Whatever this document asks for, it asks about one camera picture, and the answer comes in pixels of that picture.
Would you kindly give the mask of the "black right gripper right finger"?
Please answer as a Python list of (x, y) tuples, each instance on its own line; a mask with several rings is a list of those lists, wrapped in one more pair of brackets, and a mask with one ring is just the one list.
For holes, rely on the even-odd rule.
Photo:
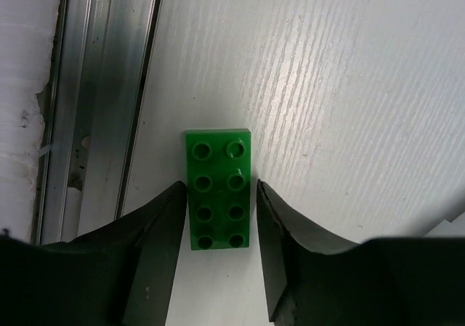
[(464, 239), (354, 243), (256, 185), (270, 321), (275, 325), (462, 325)]

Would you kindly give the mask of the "green studded lego plate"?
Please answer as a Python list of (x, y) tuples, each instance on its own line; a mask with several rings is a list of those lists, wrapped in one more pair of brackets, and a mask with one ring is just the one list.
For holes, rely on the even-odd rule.
[(251, 132), (185, 132), (192, 250), (247, 248), (250, 238)]

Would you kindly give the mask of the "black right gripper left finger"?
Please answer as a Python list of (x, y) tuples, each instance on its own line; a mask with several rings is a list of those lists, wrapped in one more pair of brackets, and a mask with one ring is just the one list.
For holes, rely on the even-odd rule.
[(1, 231), (3, 325), (164, 325), (186, 215), (176, 182), (141, 208), (70, 242)]

